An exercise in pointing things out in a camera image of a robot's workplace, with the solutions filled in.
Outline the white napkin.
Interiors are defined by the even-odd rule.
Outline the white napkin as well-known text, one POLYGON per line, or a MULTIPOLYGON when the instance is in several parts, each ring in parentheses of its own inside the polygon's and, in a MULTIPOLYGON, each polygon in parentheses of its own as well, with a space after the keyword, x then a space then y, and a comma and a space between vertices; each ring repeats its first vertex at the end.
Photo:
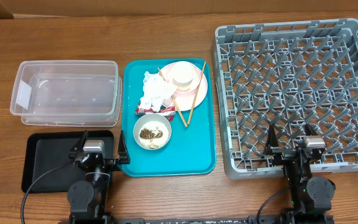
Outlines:
POLYGON ((163 102, 173 96, 177 88, 176 85, 167 83, 158 73, 146 71, 143 79, 144 95, 140 98, 139 108, 160 111, 163 102))

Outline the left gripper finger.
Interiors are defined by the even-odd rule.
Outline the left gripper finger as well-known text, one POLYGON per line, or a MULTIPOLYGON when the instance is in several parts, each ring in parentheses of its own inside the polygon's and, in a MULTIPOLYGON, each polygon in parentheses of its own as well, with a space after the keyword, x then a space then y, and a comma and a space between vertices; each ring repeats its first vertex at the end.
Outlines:
POLYGON ((119 154, 120 159, 128 159, 128 150, 127 150, 125 135, 123 130, 121 130, 120 132, 117 153, 119 154))
POLYGON ((80 152, 83 150, 83 146, 85 145, 85 142, 88 139, 88 131, 84 131, 81 135, 80 139, 77 141, 77 143, 73 146, 73 151, 80 152))

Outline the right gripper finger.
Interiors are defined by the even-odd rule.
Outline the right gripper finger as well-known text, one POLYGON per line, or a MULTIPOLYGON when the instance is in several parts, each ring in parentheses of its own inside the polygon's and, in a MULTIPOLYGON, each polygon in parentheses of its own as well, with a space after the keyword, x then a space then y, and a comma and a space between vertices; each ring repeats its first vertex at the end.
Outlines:
POLYGON ((305 124, 304 130, 305 130, 306 136, 317 136, 318 135, 317 132, 312 127, 312 125, 310 125, 310 123, 305 124))
POLYGON ((274 126, 271 124, 268 128, 268 135, 265 143, 265 149, 271 149, 272 147, 279 147, 279 144, 275 134, 274 126))

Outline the grey round bowl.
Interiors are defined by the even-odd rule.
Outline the grey round bowl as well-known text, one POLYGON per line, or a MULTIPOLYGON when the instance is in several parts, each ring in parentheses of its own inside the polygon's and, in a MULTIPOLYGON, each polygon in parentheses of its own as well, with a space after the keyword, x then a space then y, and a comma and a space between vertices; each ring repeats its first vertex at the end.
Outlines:
POLYGON ((140 141, 139 141, 139 131, 140 131, 141 127, 149 121, 159 121, 159 122, 163 123, 168 128, 170 137, 172 134, 172 128, 171 128, 170 122, 168 120, 166 120, 165 118, 159 117, 159 116, 155 117, 154 115, 141 116, 135 123, 134 129, 133 129, 133 135, 134 135, 135 142, 142 148, 144 148, 144 147, 140 144, 140 141))

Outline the wooden chopstick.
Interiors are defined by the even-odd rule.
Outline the wooden chopstick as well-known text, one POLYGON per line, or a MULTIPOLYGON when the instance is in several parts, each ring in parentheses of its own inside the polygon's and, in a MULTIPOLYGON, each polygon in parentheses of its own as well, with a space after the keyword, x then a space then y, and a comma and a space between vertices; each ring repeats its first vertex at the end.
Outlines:
MULTIPOLYGON (((157 68, 158 68, 158 74, 162 77, 163 81, 166 82, 165 77, 163 76, 163 74, 162 74, 160 68, 159 68, 159 67, 157 67, 157 68)), ((179 106, 178 106, 178 104, 177 104, 177 102, 176 102, 176 99, 175 99, 174 95, 171 96, 171 99, 172 99, 172 101, 173 101, 173 103, 174 103, 174 105, 175 105, 175 108, 177 109, 178 114, 180 115, 180 118, 181 118, 181 120, 182 120, 184 126, 187 128, 187 127, 188 127, 188 124, 187 124, 187 122, 185 121, 184 116, 183 116, 181 110, 179 109, 179 106)))
POLYGON ((197 96, 198 96, 199 88, 200 88, 200 85, 201 85, 201 81, 203 79, 205 66, 206 66, 206 61, 204 61, 203 68, 202 68, 202 70, 200 72, 200 81, 199 81, 199 83, 197 85, 197 88, 196 88, 196 91, 195 91, 195 95, 194 95, 194 98, 193 98, 193 103, 192 103, 192 106, 191 106, 191 110, 190 110, 190 114, 189 114, 189 117, 188 117, 187 125, 190 125, 190 123, 191 123, 191 118, 192 118, 193 111, 194 111, 194 108, 195 108, 195 103, 196 103, 196 100, 197 100, 197 96))

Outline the rice and food scraps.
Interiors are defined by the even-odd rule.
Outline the rice and food scraps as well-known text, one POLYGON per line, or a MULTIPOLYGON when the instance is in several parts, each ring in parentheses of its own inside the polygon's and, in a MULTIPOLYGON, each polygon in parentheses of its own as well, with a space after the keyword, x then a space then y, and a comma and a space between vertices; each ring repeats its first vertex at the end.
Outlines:
POLYGON ((146 149, 159 149, 169 140, 168 128, 159 121, 145 123, 139 131, 140 144, 146 149))

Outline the red snack wrapper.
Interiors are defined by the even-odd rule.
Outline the red snack wrapper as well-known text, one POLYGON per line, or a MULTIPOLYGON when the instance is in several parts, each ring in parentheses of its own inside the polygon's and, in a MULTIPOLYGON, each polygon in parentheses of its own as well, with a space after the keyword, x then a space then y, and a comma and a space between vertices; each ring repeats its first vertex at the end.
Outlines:
POLYGON ((159 116, 171 122, 173 121, 173 118, 176 114, 176 108, 175 106, 161 107, 158 111, 154 111, 152 108, 150 109, 141 108, 140 103, 138 103, 134 114, 137 116, 145 116, 145 115, 154 115, 155 117, 159 116))

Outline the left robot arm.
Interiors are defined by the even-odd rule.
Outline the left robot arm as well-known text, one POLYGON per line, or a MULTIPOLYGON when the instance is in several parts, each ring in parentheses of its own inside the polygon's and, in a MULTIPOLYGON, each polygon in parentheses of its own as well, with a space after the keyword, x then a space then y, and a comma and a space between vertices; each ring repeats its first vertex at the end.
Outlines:
POLYGON ((85 131, 70 149, 68 157, 74 165, 86 172, 85 180, 72 184, 67 191, 70 203, 70 223, 116 223, 105 211, 112 173, 121 171, 131 159, 121 131, 117 159, 106 158, 107 147, 102 140, 89 140, 85 131))

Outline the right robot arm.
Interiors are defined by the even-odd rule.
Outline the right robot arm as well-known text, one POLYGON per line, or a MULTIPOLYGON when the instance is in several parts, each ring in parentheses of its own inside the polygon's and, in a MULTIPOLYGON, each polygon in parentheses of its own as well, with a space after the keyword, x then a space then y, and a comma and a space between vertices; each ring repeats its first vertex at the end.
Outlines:
POLYGON ((282 166, 288 188, 277 192, 261 205, 256 216, 257 223, 263 222, 260 214, 266 204, 287 191, 291 194, 292 208, 284 208, 279 215, 266 218, 267 222, 334 223, 333 217, 328 217, 326 212, 332 207, 336 185, 325 177, 314 177, 310 168, 311 162, 321 159, 326 143, 309 123, 304 129, 306 136, 302 142, 293 149, 281 149, 274 126, 269 126, 264 154, 273 157, 273 165, 282 166))

